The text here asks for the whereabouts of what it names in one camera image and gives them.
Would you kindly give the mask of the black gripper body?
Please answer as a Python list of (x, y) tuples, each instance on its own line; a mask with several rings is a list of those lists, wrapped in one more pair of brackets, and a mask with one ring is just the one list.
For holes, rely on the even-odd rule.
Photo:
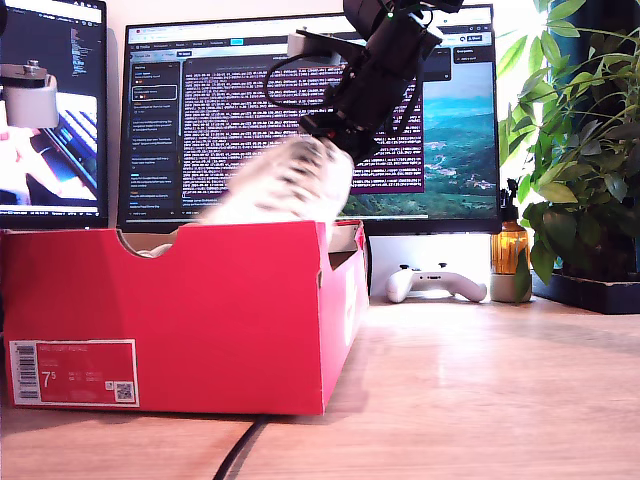
[(399, 123), (394, 122), (394, 110), (404, 101), (407, 88), (417, 84), (416, 80), (377, 67), (357, 71), (348, 66), (334, 88), (334, 95), (328, 99), (332, 110), (304, 115), (299, 125), (315, 138), (330, 140), (355, 163), (360, 163), (380, 150), (375, 140), (378, 133), (388, 138), (404, 133), (418, 103), (418, 91), (413, 91)]

